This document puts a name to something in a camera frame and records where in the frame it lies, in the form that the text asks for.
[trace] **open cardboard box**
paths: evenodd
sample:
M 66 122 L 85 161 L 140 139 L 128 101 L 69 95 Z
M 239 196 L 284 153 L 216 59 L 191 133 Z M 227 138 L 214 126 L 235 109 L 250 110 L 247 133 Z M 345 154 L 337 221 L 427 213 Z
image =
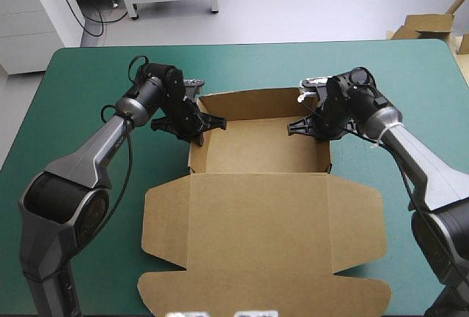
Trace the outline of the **open cardboard box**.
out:
M 200 99 L 228 127 L 191 146 L 191 175 L 146 195 L 143 249 L 187 269 L 140 277 L 153 314 L 385 312 L 386 283 L 333 275 L 385 254 L 383 200 L 327 173 L 329 143 L 288 136 L 287 124 L 310 114 L 297 96 L 261 89 Z
M 395 33 L 389 32 L 391 40 L 400 39 L 440 39 L 454 51 L 451 39 L 451 27 L 454 15 L 424 14 L 408 15 L 405 23 Z

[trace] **black wire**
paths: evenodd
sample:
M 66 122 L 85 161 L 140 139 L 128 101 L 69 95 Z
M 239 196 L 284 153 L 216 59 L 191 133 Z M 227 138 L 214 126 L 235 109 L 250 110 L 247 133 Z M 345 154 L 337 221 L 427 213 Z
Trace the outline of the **black wire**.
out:
M 78 23 L 78 25 L 86 32 L 88 33 L 89 35 L 91 35 L 92 37 L 100 37 L 101 35 L 104 34 L 104 24 L 101 25 L 101 33 L 99 34 L 93 34 L 91 33 L 88 29 L 85 28 L 85 26 L 83 24 L 81 24 L 80 20 L 78 19 L 78 17 L 76 16 L 75 12 L 73 11 L 73 8 L 72 8 L 72 5 L 70 4 L 70 2 L 68 0 L 65 0 L 67 2 L 67 5 L 68 5 L 68 8 L 70 8 L 70 11 L 72 12 L 73 14 L 73 17 L 75 17 L 76 19 L 76 22 Z
M 120 204 L 120 201 L 124 197 L 125 191 L 127 189 L 127 185 L 129 183 L 130 174 L 132 173 L 132 167 L 133 167 L 132 139 L 130 137 L 129 128 L 131 128 L 131 123 L 126 119 L 125 120 L 125 137 L 127 138 L 127 145 L 128 145 L 128 151 L 129 151 L 129 163 L 128 163 L 128 168 L 127 168 L 127 173 L 125 174 L 125 180 L 124 180 L 124 183 L 122 184 L 122 188 L 120 190 L 120 193 L 119 193 L 119 196 L 117 197 L 116 202 L 114 203 L 114 206 L 112 206 L 112 209 L 106 216 L 105 220 L 100 224 L 99 227 L 97 227 L 96 231 L 93 233 L 93 236 L 92 236 L 93 238 L 96 237 L 100 233 L 100 231 L 104 228 L 107 222 L 111 219 L 112 215 L 115 213 L 117 207 Z
M 86 19 L 89 19 L 91 22 L 96 22 L 96 23 L 102 23 L 102 24 L 110 24 L 110 23 L 117 23 L 119 22 L 120 20 L 124 19 L 125 16 L 127 15 L 127 11 L 119 18 L 117 19 L 113 19 L 113 20 L 95 20 L 91 17 L 88 17 L 87 15 L 83 15 Z
M 101 14 L 101 11 L 99 9 L 99 7 L 97 6 L 95 0 L 91 0 L 91 2 L 94 4 L 98 14 L 100 15 L 100 20 L 95 20 L 94 18 L 91 18 L 91 17 L 88 17 L 87 15 L 83 14 L 83 16 L 86 18 L 86 19 L 89 19 L 91 22 L 95 22 L 95 23 L 101 23 L 101 24 L 109 24 L 109 23 L 117 23 L 119 22 L 120 20 L 124 19 L 125 16 L 127 15 L 127 11 L 119 18 L 117 19 L 113 19 L 113 20 L 103 20 L 103 16 Z
M 305 104 L 305 102 L 303 101 L 303 105 L 308 108 L 315 116 L 318 116 L 319 118 L 321 118 L 323 121 L 326 122 L 326 119 L 321 116 L 319 113 L 317 113 L 315 110 L 313 110 L 312 108 L 310 108 L 307 104 Z M 414 200 L 413 198 L 413 194 L 412 194 L 412 190 L 410 189 L 410 186 L 409 186 L 409 182 L 407 180 L 407 175 L 405 174 L 405 171 L 402 167 L 402 162 L 401 160 L 399 159 L 399 157 L 394 153 L 394 151 L 387 147 L 385 144 L 383 143 L 378 143 L 370 138 L 367 138 L 366 136 L 363 136 L 363 135 L 360 135 L 358 134 L 357 132 L 353 132 L 352 130 L 348 130 L 346 128 L 343 128 L 339 125 L 333 125 L 332 127 L 337 127 L 343 131 L 345 131 L 346 133 L 349 133 L 349 134 L 352 134 L 354 136 L 358 136 L 360 139 L 362 140 L 365 140 L 366 142 L 369 142 L 369 143 L 373 143 L 374 145 L 378 145 L 379 147 L 381 147 L 382 149 L 386 150 L 391 156 L 392 158 L 394 159 L 394 162 L 396 162 L 396 165 L 397 165 L 397 168 L 399 169 L 399 172 L 401 174 L 401 177 L 402 177 L 402 181 L 404 182 L 404 186 L 405 186 L 405 189 L 407 191 L 407 195 L 409 196 L 409 199 L 410 199 L 410 202 L 412 204 L 412 206 L 416 209 L 416 212 L 418 213 L 418 215 L 421 217 L 421 219 L 424 221 L 424 224 L 425 226 L 429 229 L 430 233 L 433 235 L 434 239 L 436 240 L 436 242 L 440 245 L 441 249 L 443 250 L 443 252 L 445 253 L 446 255 L 446 258 L 451 262 L 451 265 L 453 266 L 453 268 L 456 270 L 457 274 L 459 275 L 459 277 L 462 279 L 462 281 L 465 283 L 465 285 L 469 288 L 469 280 L 468 278 L 461 272 L 461 270 L 459 269 L 459 267 L 456 265 L 456 263 L 454 262 L 454 258 L 453 256 L 451 255 L 451 253 L 448 251 L 448 249 L 446 248 L 446 246 L 444 245 L 444 243 L 440 240 L 440 237 L 437 235 L 437 233 L 435 232 L 435 230 L 433 229 L 433 227 L 430 225 L 428 219 L 425 217 L 425 214 L 424 214 L 424 211 L 421 209 L 421 207 L 416 203 L 416 201 Z M 469 307 L 468 306 L 464 306 L 462 307 L 464 308 L 466 311 L 469 311 Z
M 117 108 L 116 106 L 114 105 L 104 105 L 102 108 L 101 108 L 101 120 L 103 121 L 103 123 L 106 123 L 106 118 L 104 117 L 104 112 L 106 112 L 106 110 L 108 108 L 113 108 L 115 111 L 117 111 Z
M 114 105 L 104 105 L 102 108 L 101 108 L 101 120 L 103 121 L 103 123 L 106 123 L 106 119 L 104 117 L 104 112 L 108 109 L 108 108 L 113 108 L 115 111 L 117 110 L 116 106 Z M 90 236 L 90 238 L 86 241 L 86 243 L 84 245 L 81 246 L 81 249 L 77 252 L 80 253 L 83 248 L 85 248 L 100 232 L 101 230 L 104 228 L 104 226 L 109 222 L 109 220 L 111 219 L 112 215 L 115 213 L 117 207 L 119 206 L 122 198 L 124 197 L 124 194 L 125 194 L 125 191 L 127 189 L 127 185 L 129 183 L 129 180 L 130 180 L 130 174 L 132 173 L 132 167 L 133 167 L 133 148 L 132 148 L 132 138 L 130 137 L 130 131 L 129 131 L 129 128 L 132 128 L 133 127 L 133 123 L 132 121 L 130 120 L 130 117 L 127 117 L 127 118 L 124 118 L 125 120 L 125 124 L 124 124 L 124 127 L 125 127 L 125 138 L 127 139 L 127 145 L 128 145 L 128 154 L 129 154 L 129 160 L 128 160 L 128 167 L 127 167 L 127 173 L 125 174 L 125 179 L 124 179 L 124 183 L 122 184 L 122 187 L 121 187 L 121 190 L 119 192 L 119 196 L 117 197 L 117 200 L 116 202 L 114 203 L 114 205 L 112 206 L 112 209 L 111 211 L 109 211 L 108 215 L 106 216 L 106 218 L 101 222 L 101 224 L 96 228 L 95 232 Z

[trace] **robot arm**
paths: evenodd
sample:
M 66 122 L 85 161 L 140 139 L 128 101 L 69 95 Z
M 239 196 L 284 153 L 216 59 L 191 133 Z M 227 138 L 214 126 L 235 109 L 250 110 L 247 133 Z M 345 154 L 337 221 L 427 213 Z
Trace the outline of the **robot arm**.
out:
M 469 316 L 469 175 L 455 171 L 402 124 L 402 114 L 376 88 L 365 68 L 300 82 L 302 95 L 317 97 L 313 114 L 291 123 L 289 134 L 319 141 L 357 133 L 388 150 L 413 185 L 414 237 L 438 280 L 446 286 L 425 316 Z
M 106 168 L 133 129 L 159 108 L 166 117 L 157 120 L 155 129 L 185 141 L 201 145 L 204 131 L 226 128 L 225 119 L 202 113 L 195 103 L 203 81 L 185 81 L 176 67 L 149 63 L 145 57 L 132 82 L 114 116 L 76 152 L 49 163 L 19 201 L 20 260 L 41 317 L 81 316 L 70 259 L 107 222 L 111 182 Z

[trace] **white label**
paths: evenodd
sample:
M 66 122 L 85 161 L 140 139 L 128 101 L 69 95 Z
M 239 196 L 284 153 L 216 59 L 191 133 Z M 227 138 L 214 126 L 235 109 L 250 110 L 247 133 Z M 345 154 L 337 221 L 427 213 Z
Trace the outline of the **white label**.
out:
M 279 317 L 277 311 L 240 311 L 234 317 Z M 210 317 L 207 312 L 171 312 L 166 317 Z
M 277 311 L 240 311 L 234 317 L 279 317 Z
M 171 312 L 166 317 L 210 317 L 207 312 Z

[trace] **green table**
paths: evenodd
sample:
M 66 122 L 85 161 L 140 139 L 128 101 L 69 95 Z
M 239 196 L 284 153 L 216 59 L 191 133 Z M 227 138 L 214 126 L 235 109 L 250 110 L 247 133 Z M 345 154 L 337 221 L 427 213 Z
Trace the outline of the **green table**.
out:
M 128 63 L 138 54 L 173 64 L 185 77 L 205 79 L 204 93 L 296 86 L 301 78 L 368 67 L 404 114 L 407 128 L 447 163 L 469 173 L 468 87 L 438 40 L 63 49 L 53 57 L 0 171 L 0 313 L 35 313 L 18 261 L 17 200 L 50 160 L 76 149 L 100 126 L 101 106 L 117 101 L 129 87 Z M 188 145 L 149 127 L 134 132 L 133 145 L 134 171 L 120 208 L 73 259 L 85 314 L 148 314 L 136 288 L 139 276 L 178 268 L 141 250 L 141 224 L 145 192 L 187 174 Z M 388 314 L 422 314 L 442 287 L 414 242 L 408 199 L 393 160 L 352 136 L 333 142 L 332 150 L 333 174 L 381 191 L 388 230 L 385 258 L 343 274 L 387 281 L 394 295 Z M 113 199 L 126 167 L 123 149 L 110 166 Z

